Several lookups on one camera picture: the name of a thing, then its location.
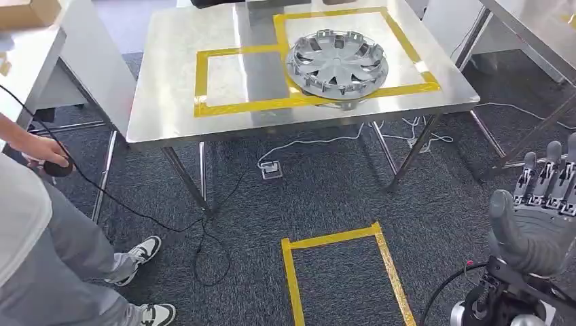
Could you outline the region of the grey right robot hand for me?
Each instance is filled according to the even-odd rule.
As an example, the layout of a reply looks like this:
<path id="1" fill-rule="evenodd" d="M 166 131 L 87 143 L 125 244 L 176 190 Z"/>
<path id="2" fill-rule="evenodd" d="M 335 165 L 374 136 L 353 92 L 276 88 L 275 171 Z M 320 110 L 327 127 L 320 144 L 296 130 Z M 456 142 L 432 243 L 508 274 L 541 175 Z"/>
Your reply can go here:
<path id="1" fill-rule="evenodd" d="M 497 189 L 490 197 L 489 243 L 512 268 L 542 277 L 561 273 L 575 254 L 575 135 L 562 145 L 547 145 L 543 168 L 535 153 L 524 157 L 513 192 Z"/>

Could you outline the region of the person's left hand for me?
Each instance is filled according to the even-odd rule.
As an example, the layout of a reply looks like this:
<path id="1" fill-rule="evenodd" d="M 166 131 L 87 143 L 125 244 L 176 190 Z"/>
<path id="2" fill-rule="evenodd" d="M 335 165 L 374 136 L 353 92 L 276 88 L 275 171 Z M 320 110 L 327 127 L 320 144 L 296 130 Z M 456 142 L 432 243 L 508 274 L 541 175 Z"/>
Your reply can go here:
<path id="1" fill-rule="evenodd" d="M 8 144 L 29 157 L 48 161 L 64 168 L 70 165 L 68 153 L 54 139 L 25 132 L 23 136 L 8 141 Z"/>

